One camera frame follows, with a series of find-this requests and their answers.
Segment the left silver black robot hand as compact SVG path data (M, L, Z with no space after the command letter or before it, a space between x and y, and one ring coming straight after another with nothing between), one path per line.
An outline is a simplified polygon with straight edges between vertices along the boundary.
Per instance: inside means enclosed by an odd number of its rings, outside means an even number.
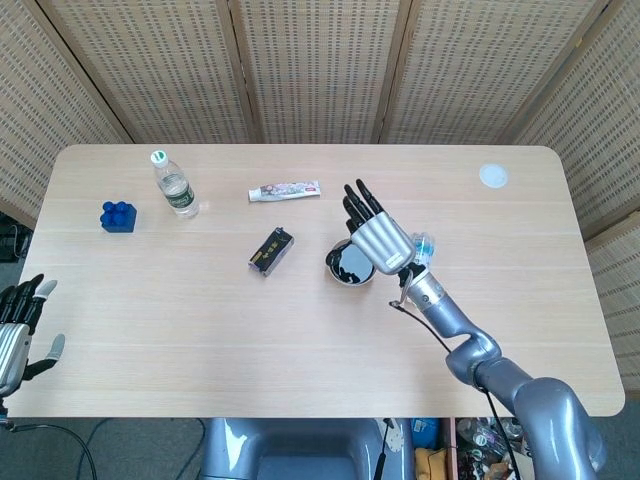
M56 280L44 281L44 275L38 274L1 291L2 399L14 394L23 382L53 368L63 354L65 336L58 334L43 359L29 362L31 343L43 306L56 286Z

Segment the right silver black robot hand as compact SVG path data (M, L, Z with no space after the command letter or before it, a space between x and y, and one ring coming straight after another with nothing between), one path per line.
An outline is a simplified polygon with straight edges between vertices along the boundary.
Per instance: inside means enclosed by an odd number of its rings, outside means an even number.
M344 185L342 206L350 240L382 274L399 275L414 261L411 237L397 224L361 179L357 191Z

